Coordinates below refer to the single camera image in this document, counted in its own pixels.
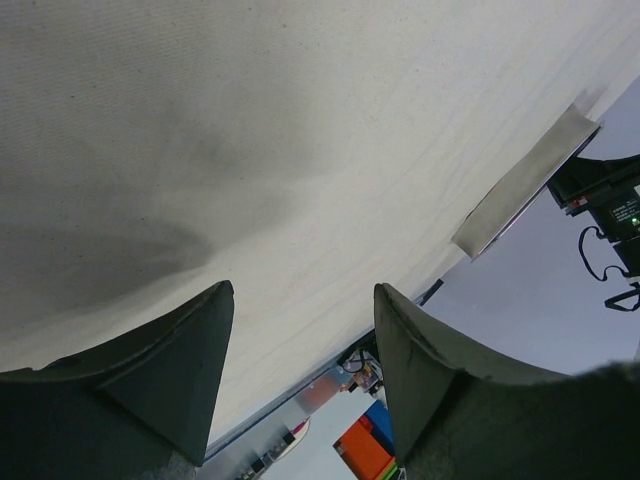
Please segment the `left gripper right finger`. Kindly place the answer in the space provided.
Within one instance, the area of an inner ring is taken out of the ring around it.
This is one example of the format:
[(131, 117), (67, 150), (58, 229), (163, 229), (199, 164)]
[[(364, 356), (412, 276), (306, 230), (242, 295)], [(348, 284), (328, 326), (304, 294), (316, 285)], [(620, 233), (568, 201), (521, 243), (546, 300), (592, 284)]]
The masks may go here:
[(639, 366), (564, 375), (499, 353), (388, 284), (375, 333), (410, 479), (635, 479)]

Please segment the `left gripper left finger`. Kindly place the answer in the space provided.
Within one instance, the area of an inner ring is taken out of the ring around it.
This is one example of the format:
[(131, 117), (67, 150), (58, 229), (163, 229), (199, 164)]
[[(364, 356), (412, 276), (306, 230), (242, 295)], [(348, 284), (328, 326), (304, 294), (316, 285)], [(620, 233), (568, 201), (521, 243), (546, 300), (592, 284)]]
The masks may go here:
[(5, 479), (192, 479), (234, 316), (229, 281), (112, 340), (1, 376)]

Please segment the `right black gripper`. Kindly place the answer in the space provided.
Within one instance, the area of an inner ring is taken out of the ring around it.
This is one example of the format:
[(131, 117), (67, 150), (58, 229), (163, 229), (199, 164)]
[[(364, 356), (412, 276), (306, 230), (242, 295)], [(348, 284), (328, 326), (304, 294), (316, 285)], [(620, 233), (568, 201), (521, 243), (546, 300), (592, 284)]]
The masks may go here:
[(639, 157), (572, 156), (547, 182), (556, 204), (575, 217), (589, 213), (597, 236), (613, 245), (628, 279), (639, 275)]

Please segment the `beige cloth surgical kit wrap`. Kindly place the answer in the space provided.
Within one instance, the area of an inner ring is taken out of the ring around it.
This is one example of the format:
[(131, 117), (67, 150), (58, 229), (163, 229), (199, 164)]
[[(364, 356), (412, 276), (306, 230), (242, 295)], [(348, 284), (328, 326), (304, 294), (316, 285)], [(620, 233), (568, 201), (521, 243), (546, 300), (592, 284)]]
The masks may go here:
[(639, 74), (635, 1), (5, 1), (1, 367), (228, 280), (217, 437), (405, 295), (569, 106)]

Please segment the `stainless steel instrument tray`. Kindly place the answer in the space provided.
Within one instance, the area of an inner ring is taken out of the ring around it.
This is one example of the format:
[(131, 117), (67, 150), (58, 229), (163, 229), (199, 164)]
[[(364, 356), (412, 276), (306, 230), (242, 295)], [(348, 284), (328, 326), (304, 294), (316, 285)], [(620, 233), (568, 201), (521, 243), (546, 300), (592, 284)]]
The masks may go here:
[(475, 260), (497, 242), (537, 199), (551, 177), (600, 130), (593, 108), (602, 91), (583, 91), (531, 149), (487, 192), (451, 242)]

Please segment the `orange and blue boxes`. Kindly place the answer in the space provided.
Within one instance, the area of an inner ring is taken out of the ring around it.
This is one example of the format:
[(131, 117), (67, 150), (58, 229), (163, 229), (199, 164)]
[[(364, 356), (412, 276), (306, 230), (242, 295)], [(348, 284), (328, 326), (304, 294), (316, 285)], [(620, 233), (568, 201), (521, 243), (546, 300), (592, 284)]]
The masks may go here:
[(396, 462), (390, 415), (380, 401), (373, 403), (333, 444), (335, 452), (359, 480), (401, 478)]

